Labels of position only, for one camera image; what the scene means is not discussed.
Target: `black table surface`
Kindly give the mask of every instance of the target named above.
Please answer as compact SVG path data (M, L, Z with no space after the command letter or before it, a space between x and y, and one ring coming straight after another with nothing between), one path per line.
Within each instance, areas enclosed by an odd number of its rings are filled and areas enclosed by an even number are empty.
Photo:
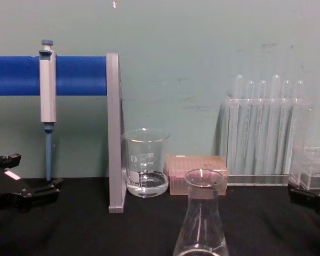
M186 196L128 193L120 214L108 204L107 178L66 179L56 204L0 211L0 255L172 255ZM320 216L291 204L286 187L229 187L219 212L230 256L320 255Z

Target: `pipette tip box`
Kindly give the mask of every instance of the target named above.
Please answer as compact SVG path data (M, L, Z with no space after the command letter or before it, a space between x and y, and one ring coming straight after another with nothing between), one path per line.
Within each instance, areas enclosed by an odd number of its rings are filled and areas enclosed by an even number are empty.
M220 172L224 176L219 195L226 194L228 170L222 156L185 156L171 155L166 159L166 171L170 177L170 194L172 196L188 195L185 174L194 169L209 169Z

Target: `glass beaker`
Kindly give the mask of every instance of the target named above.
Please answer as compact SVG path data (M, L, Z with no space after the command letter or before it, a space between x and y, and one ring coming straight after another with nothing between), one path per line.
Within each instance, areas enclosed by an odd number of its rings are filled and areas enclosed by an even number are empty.
M139 197L153 197L169 186L164 173L168 133L160 129L138 129L122 135L126 143L127 189Z
M218 212L219 172L196 169L185 175L188 208L173 256L229 256Z

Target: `erlenmeyer flask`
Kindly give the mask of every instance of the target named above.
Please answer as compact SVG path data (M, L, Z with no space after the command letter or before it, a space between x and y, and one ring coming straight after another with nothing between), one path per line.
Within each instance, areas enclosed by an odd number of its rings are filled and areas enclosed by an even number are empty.
M188 208L173 256L229 256L218 212L223 179L207 169L186 173Z

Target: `clear liquid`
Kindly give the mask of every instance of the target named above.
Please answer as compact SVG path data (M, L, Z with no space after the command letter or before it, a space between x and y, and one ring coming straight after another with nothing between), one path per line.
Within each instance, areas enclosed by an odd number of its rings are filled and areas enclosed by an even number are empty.
M219 254L204 249L190 249L181 252L178 256L219 256Z
M169 187L169 179L162 172L140 173L140 182L135 183L127 179L127 189L139 197L154 197L161 195Z

